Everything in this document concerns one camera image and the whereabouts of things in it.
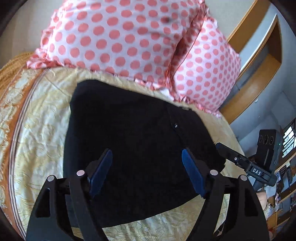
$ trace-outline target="black fabric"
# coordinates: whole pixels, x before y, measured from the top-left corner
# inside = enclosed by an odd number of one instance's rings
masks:
[[[109,148],[113,165],[91,202],[102,227],[142,220],[196,196],[182,164],[188,147],[219,172],[225,159],[199,116],[165,101],[97,80],[78,84],[65,140],[64,177]]]

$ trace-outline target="metal pin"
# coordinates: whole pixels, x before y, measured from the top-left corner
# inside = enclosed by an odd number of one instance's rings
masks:
[[[47,178],[47,180],[48,180],[49,182],[52,182],[52,181],[54,180],[54,176],[53,176],[53,175],[49,176],[49,177]]]
[[[84,170],[79,170],[78,172],[76,172],[76,175],[81,177],[85,174],[85,171]]]
[[[246,175],[241,175],[241,180],[242,180],[242,181],[246,181],[246,180],[248,180],[248,178],[247,178]]]
[[[212,170],[210,170],[210,174],[211,174],[212,176],[217,176],[217,175],[218,175],[218,171],[212,169]]]

